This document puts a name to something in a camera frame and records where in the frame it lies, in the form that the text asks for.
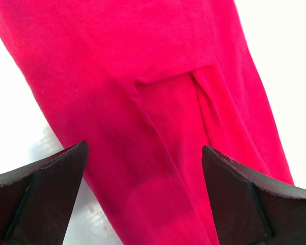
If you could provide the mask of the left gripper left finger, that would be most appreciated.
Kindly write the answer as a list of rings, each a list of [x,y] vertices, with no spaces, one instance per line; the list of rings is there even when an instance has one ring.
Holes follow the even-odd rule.
[[[0,174],[0,244],[62,244],[88,159],[81,141]]]

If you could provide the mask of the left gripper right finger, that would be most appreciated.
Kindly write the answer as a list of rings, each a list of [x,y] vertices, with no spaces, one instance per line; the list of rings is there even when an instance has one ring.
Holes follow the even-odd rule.
[[[306,189],[210,146],[202,149],[202,169],[220,244],[306,244]]]

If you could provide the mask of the red t shirt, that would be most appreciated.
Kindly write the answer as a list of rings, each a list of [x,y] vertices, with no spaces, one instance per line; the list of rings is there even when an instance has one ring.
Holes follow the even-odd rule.
[[[292,184],[234,1],[0,1],[0,37],[124,244],[217,244],[211,145]]]

